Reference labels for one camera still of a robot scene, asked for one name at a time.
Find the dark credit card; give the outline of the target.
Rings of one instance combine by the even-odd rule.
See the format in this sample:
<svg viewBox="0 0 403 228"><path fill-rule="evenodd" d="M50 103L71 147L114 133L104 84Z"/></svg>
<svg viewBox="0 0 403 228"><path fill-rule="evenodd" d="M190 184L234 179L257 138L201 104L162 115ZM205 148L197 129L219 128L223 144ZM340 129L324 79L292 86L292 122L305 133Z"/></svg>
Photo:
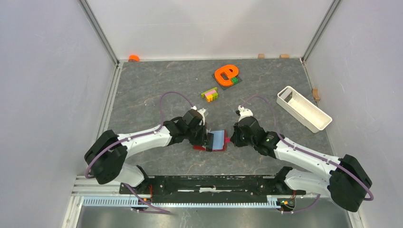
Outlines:
<svg viewBox="0 0 403 228"><path fill-rule="evenodd" d="M213 152L216 151L224 151L226 147L225 138L226 131L225 130L216 130L211 131L213 134Z"/></svg>

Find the red leather card holder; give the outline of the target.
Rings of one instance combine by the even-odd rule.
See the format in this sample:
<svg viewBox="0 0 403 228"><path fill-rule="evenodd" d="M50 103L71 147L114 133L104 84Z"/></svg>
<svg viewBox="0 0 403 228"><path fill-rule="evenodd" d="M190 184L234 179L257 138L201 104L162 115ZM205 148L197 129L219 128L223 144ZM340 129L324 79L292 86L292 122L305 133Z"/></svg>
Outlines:
<svg viewBox="0 0 403 228"><path fill-rule="evenodd" d="M195 145L192 148L204 152L222 152L226 150L227 143L230 141L226 130L211 131L208 135L211 135L211 137L209 138L207 145Z"/></svg>

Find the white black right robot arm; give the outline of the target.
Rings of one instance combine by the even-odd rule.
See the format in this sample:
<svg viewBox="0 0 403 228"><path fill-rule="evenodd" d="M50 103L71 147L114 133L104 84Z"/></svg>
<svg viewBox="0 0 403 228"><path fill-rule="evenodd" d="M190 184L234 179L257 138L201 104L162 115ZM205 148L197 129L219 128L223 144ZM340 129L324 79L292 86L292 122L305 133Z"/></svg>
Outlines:
<svg viewBox="0 0 403 228"><path fill-rule="evenodd" d="M234 124L230 141L236 147L251 146L259 154L292 163L305 169L288 168L275 179L277 192L303 190L328 196L339 207L357 212L363 201L372 201L372 181L358 159L340 158L299 145L276 131L265 131L257 119L248 116Z"/></svg>

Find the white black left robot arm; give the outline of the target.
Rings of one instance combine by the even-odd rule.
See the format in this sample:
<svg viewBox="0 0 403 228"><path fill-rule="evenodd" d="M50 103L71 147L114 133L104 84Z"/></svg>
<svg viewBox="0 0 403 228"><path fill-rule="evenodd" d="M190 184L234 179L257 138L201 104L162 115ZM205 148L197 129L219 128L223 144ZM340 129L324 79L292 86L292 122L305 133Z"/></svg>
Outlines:
<svg viewBox="0 0 403 228"><path fill-rule="evenodd" d="M111 181L128 184L137 193L149 189L149 180L139 166L131 166L125 160L152 148L166 147L188 140L191 145L211 145L212 134L206 129L206 109L192 107L184 116L175 117L154 128L116 134L107 130L101 134L84 156L88 167L87 179L96 179L103 185Z"/></svg>

